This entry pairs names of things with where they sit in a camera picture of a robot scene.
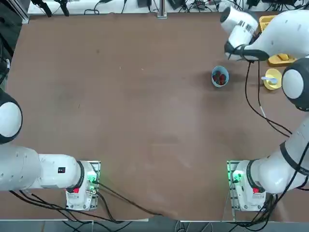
yellow tray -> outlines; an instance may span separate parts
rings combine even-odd
[[[275,17],[275,15],[262,16],[259,19],[261,31],[267,27],[269,22]],[[287,54],[277,54],[268,59],[268,64],[272,67],[285,67],[290,63],[293,63],[296,59]]]

yellow plate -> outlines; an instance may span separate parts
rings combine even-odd
[[[268,69],[266,71],[265,77],[276,78],[278,80],[275,85],[268,80],[263,80],[265,87],[268,88],[269,90],[275,90],[282,86],[281,84],[282,74],[277,69]]]
[[[275,17],[275,15],[262,16],[259,19],[261,31],[267,27],[269,22]],[[287,54],[278,54],[268,59],[268,64],[273,67],[285,67],[290,63],[293,63],[296,59]]]

brown table surface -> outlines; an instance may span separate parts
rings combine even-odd
[[[227,38],[217,13],[32,18],[7,88],[24,114],[14,144],[100,160],[102,182],[165,216],[222,220],[226,161],[268,156],[285,140],[247,105],[247,63],[227,61]],[[230,73],[221,89],[211,83],[216,65]],[[267,68],[261,64],[261,75]],[[248,94],[256,108],[257,78],[254,64]],[[292,130],[304,116],[282,90],[262,88],[261,102],[269,118]],[[65,205],[62,189],[36,192]],[[150,217],[105,195],[115,218]],[[6,192],[0,197],[1,219],[63,218]],[[309,221],[306,199],[289,191],[273,220]],[[232,220],[230,202],[227,208],[224,220]],[[102,205],[95,213],[107,216]]]

blue bowl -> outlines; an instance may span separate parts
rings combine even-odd
[[[224,85],[218,85],[218,84],[214,81],[214,79],[213,79],[212,76],[216,73],[216,71],[219,71],[221,74],[224,74],[224,75],[225,75],[226,79],[225,79],[225,84],[224,84]],[[225,85],[228,83],[228,79],[229,79],[228,71],[226,70],[225,67],[223,67],[223,66],[216,66],[216,67],[214,67],[214,69],[213,69],[212,72],[211,72],[211,81],[212,81],[212,83],[213,83],[214,86],[216,86],[217,88],[221,88],[221,87],[225,86]]]

white robotic arm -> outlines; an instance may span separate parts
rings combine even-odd
[[[286,53],[299,58],[283,72],[282,89],[297,109],[309,111],[309,12],[294,10],[274,17],[253,42],[257,19],[249,13],[226,8],[221,24],[230,33],[225,54],[232,60],[267,60]],[[258,211],[265,193],[281,193],[291,181],[309,141],[309,115],[270,156],[242,160],[233,173],[240,209]],[[289,189],[306,184],[309,175],[309,151]]]
[[[23,189],[66,189],[66,207],[93,210],[97,207],[100,163],[76,161],[62,154],[38,154],[9,144],[22,127],[17,101],[0,89],[0,191]]]

